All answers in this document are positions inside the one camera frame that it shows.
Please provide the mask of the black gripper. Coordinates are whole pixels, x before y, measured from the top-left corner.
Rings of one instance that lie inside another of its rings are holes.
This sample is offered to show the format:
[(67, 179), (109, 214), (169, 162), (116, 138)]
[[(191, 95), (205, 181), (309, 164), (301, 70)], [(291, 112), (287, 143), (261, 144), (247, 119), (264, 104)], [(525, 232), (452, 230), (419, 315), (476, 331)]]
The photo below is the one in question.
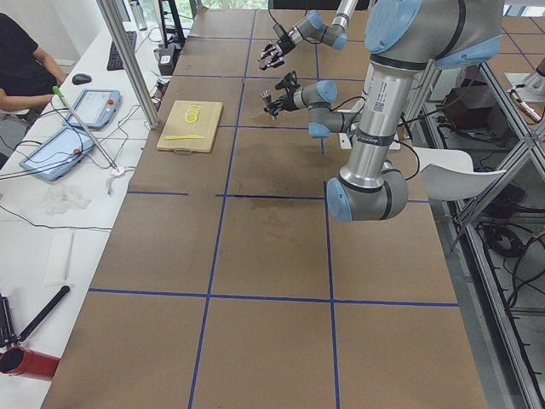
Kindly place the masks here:
[(272, 60), (275, 55), (287, 55), (290, 53), (296, 46), (296, 43), (293, 41), (289, 34), (282, 35), (276, 43), (269, 42), (263, 48), (258, 59), (260, 64), (260, 69), (265, 71), (267, 69), (278, 68), (282, 66), (285, 61), (283, 58)]
[(286, 93), (285, 95), (280, 96), (278, 99), (273, 99), (272, 97), (267, 97), (267, 106), (264, 108), (264, 111), (272, 118), (278, 119), (278, 115), (281, 111), (293, 112), (298, 110), (298, 106), (294, 101), (294, 92)]

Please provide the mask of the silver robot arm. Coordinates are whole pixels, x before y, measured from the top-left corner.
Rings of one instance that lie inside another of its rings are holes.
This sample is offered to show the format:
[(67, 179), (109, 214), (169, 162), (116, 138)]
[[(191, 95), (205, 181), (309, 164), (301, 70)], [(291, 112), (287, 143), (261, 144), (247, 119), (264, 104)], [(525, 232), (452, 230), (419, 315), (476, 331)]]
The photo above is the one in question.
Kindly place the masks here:
[(340, 1), (330, 25), (324, 23), (318, 10), (307, 10), (296, 24), (286, 30), (273, 16), (271, 2), (268, 2), (267, 12), (274, 22), (272, 28), (278, 39), (269, 42), (261, 51), (259, 68), (265, 71), (282, 66), (284, 57), (303, 41), (312, 44), (324, 43), (333, 49), (343, 49), (353, 13), (356, 10), (367, 9), (369, 4), (369, 1)]
[(347, 164), (327, 183), (326, 198), (335, 219), (387, 220), (404, 209), (407, 182), (387, 153), (413, 78), (429, 61), (438, 69), (450, 69), (495, 56), (503, 7), (502, 1), (379, 1), (365, 26), (372, 74), (357, 112), (332, 110), (337, 88), (330, 80), (301, 87), (294, 75), (287, 75), (277, 85), (285, 95), (275, 101), (263, 97), (264, 110), (272, 117), (306, 109), (312, 137), (326, 138), (333, 132), (351, 137)]

